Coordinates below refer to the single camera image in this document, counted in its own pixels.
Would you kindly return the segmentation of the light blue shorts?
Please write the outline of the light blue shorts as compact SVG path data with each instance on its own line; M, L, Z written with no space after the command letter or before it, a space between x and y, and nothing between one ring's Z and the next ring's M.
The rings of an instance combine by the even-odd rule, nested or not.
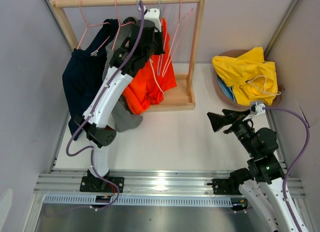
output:
M233 92L233 88L232 87L228 87L225 82L217 75L217 82L218 85L220 87L220 89L222 90L223 94L230 99L233 102L236 102L236 98Z

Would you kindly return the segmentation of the pink hanger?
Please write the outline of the pink hanger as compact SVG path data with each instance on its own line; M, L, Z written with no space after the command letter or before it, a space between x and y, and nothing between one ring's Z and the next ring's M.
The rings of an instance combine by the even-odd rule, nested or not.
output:
M117 39L118 39L118 36L119 36L119 32L120 32L121 27L123 26L123 25L121 24L120 16L119 16L119 11L118 11L118 0L115 0L115 2L114 2L114 8L115 8L115 13L116 13L116 20L117 20L118 28L117 28L117 32L116 32L115 37L114 37L114 40L113 40L113 44L112 44L112 48L111 48L112 51L115 50L115 46L116 46L116 43L117 43Z
M110 25L109 22L103 22L103 23L99 23L99 24L89 24L88 21L87 21L86 15L85 15L85 13L84 13L84 11L83 11L83 9L82 9L82 1L83 1L83 0L80 0L80 1L79 1L78 7L79 7L79 10L80 10L80 12L81 12L82 19L83 19L83 21L84 21L84 23L85 23L85 29L84 29L84 32L83 32L83 34L82 34L82 36L81 36L80 41L78 42L77 47L76 47L77 50L79 50L79 49L81 48L81 44L82 44L82 42L83 42L83 40L84 40L84 38L85 38L85 36L86 36L87 31L88 31L89 28L98 27L98 26L102 26L102 27L103 27L104 25ZM109 38L110 38L110 36L108 36L108 37L99 45L99 47L97 47L95 50L93 50L93 51L90 53L90 56L91 56L91 57L97 56L98 53L99 53L99 50L102 48L102 46L107 42L107 40L108 40Z
M169 52L168 52L168 57L164 63L164 66L160 65L160 69L161 69L160 75L162 78L164 78L166 76L167 71L169 69L169 65L172 62L172 59L173 59L173 57L178 49L179 43L182 39L181 37L179 38L178 32L181 30L184 30L182 28L183 21L186 18L188 18L193 12L193 8L191 8L188 12L186 12L185 14L182 14L182 4L183 4L183 0L179 0L178 22L177 22L177 26L176 26L172 41L171 41L171 45L170 45Z

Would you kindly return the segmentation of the orange shorts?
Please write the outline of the orange shorts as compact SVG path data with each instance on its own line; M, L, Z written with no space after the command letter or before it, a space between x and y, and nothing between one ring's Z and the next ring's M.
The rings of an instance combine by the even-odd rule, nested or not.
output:
M152 62L147 62L140 69L122 95L133 114L140 115L150 105L157 105L164 100L164 92L177 86L175 72L169 55L170 34L167 21L162 19L164 55L153 55Z

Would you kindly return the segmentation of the yellow shorts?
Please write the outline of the yellow shorts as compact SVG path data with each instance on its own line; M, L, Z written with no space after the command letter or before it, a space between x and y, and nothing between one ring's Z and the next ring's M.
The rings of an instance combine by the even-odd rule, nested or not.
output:
M239 105L249 106L253 101L263 101L271 106L276 96L281 94L276 64L265 60L261 46L238 57L214 56L212 65L225 85L232 89Z

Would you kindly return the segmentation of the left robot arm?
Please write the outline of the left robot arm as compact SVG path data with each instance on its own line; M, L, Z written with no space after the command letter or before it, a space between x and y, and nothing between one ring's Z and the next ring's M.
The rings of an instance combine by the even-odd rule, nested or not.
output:
M125 88L153 55L164 54L163 27L160 19L140 19L132 27L109 62L108 72L97 95L75 122L89 140L90 168L87 171L91 186L103 192L109 185L109 145L116 138L108 120Z

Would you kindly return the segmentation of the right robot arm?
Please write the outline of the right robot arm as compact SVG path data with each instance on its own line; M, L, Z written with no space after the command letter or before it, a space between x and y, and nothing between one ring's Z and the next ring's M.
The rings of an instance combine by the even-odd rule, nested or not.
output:
M292 169L284 172L275 156L277 133L268 127L254 129L252 119L273 109L255 102L246 111L223 109L207 117L214 132L228 126L224 134L234 134L250 157L246 168L229 174L227 192L243 195L270 232L306 232L287 185Z

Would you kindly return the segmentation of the navy blue shorts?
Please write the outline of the navy blue shorts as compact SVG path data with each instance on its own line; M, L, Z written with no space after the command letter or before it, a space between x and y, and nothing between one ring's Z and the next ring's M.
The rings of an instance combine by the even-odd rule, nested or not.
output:
M102 76L107 62L106 46L115 38L118 30L116 19L105 19L110 24L102 26L90 45L85 49L74 49L71 58L62 74L62 84L71 119L68 128L71 134L78 129L74 118L82 115L94 100L102 85ZM110 38L99 50L97 56L91 52L100 46L108 37Z

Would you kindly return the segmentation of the grey shorts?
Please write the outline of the grey shorts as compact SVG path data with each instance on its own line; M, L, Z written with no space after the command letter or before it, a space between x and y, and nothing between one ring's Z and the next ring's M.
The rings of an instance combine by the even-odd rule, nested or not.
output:
M107 52L107 60L106 60L103 75L102 75L103 80L109 76L108 69L110 67L110 61L111 61L111 58L113 57L114 51L122 45L125 38L131 35L132 26L133 24L130 23L129 25L125 25L121 27L116 42L115 42L116 38L114 38L106 46L105 49ZM127 104L125 97L122 94L120 95L118 101L116 102L111 114L115 123L114 129L118 133L135 129L143 121L143 117L141 115L136 115L132 113L132 111L129 109L129 106Z

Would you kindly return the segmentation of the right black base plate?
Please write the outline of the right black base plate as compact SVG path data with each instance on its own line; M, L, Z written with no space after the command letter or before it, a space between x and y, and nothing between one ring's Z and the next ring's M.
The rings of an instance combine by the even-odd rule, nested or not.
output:
M238 184L233 182L230 178L214 178L206 184L213 190L214 195L240 195Z

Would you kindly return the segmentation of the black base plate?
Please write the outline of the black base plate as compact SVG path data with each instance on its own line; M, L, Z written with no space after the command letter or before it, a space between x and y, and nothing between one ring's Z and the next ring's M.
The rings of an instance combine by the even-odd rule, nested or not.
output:
M240 195L238 184L233 182L230 178L214 178L206 184L213 190L214 195Z
M125 185L124 177L110 176L108 178L112 183L117 185L119 192L122 193ZM115 193L117 189L114 185L107 183L106 181L95 176L84 176L80 183L80 192L88 193Z

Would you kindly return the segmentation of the aluminium mounting rail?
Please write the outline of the aluminium mounting rail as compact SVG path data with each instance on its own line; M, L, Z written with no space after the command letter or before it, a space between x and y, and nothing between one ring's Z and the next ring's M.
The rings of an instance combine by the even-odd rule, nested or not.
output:
M41 173L35 184L35 194L79 194L86 171L54 170ZM228 170L111 170L110 176L123 177L122 195L204 197L213 194L208 185L212 179L226 179Z

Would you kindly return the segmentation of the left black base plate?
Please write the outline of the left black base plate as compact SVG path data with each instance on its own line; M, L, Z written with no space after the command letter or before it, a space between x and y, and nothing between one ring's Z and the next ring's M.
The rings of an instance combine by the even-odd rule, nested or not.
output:
M108 178L112 183L117 185L119 192L122 193L125 185L124 177L110 176ZM88 193L115 193L117 189L114 185L107 183L106 181L95 176L84 176L80 183L80 192Z

